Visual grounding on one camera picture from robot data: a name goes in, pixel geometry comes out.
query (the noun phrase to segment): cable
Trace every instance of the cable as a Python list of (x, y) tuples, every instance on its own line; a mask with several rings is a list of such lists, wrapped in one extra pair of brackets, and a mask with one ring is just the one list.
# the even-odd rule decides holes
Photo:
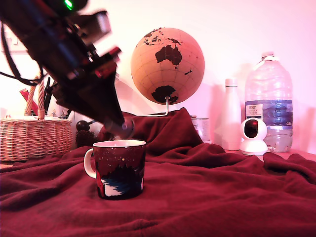
[(39, 69), (40, 69), (40, 79), (34, 79), (34, 80), (27, 80), (27, 79), (24, 79), (24, 78), (21, 78), (21, 75), (19, 73), (19, 70), (17, 69), (12, 57), (11, 57), (11, 54), (10, 54), (10, 51), (9, 51), (9, 47), (8, 47), (8, 44), (6, 42), (6, 38), (5, 38), (5, 34), (4, 34), (4, 25), (3, 25), (3, 22), (1, 21), (0, 19), (0, 22), (1, 22), (1, 41), (2, 41), (2, 45), (3, 45), (3, 49), (4, 49), (4, 53), (5, 53), (5, 56), (6, 56), (6, 60), (11, 68), (11, 71), (13, 72), (13, 74), (15, 75), (14, 77), (13, 76), (10, 76), (8, 74), (3, 74), (1, 73), (2, 75), (4, 76), (9, 76), (9, 78), (14, 78), (14, 79), (17, 79), (19, 80), (20, 82), (22, 82), (23, 84), (25, 85), (36, 85), (38, 83), (38, 81), (41, 81), (43, 80), (44, 78), (44, 74), (43, 74), (43, 67), (42, 65), (39, 65)]
[[(0, 75), (3, 75), (5, 77), (8, 77), (8, 78), (12, 78), (12, 79), (17, 79), (15, 76), (12, 76), (12, 75), (9, 75), (7, 73), (4, 73), (4, 72), (0, 72)], [(40, 79), (25, 79), (25, 78), (21, 78), (23, 80), (29, 80), (29, 81), (35, 81), (35, 82), (38, 82), (40, 81)]]

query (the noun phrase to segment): basket handle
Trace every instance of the basket handle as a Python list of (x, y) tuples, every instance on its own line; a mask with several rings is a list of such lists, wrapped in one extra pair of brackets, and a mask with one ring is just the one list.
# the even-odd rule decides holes
[[(31, 115), (31, 109), (32, 109), (32, 102), (33, 102), (33, 96), (35, 91), (36, 85), (32, 85), (30, 89), (30, 93), (28, 96), (28, 101), (26, 103), (26, 109), (24, 111), (24, 115)], [(38, 106), (38, 119), (44, 119), (45, 118), (45, 109), (44, 109), (44, 80), (41, 80), (39, 83), (39, 106)]]

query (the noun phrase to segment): white bottle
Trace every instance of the white bottle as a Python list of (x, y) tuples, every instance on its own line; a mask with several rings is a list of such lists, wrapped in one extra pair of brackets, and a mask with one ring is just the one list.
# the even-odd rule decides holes
[(222, 147), (236, 151), (241, 142), (241, 107), (238, 96), (237, 79), (225, 80), (225, 99), (222, 112)]
[(264, 139), (272, 152), (288, 152), (292, 146), (292, 80), (273, 52), (250, 73), (245, 85), (246, 119), (262, 119), (268, 133)]

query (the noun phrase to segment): pine cone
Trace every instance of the pine cone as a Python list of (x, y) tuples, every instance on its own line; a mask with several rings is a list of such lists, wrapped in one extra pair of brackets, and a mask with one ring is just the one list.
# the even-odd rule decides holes
[(90, 146), (93, 143), (98, 142), (97, 138), (94, 136), (94, 132), (81, 130), (76, 133), (76, 145), (78, 147)]

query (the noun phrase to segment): security camera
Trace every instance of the security camera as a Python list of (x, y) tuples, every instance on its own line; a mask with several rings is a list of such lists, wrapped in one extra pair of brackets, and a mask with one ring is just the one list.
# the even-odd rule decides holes
[(240, 144), (240, 150), (243, 154), (262, 156), (268, 151), (263, 141), (267, 135), (267, 126), (261, 119), (246, 119), (241, 124), (241, 134), (244, 141)]

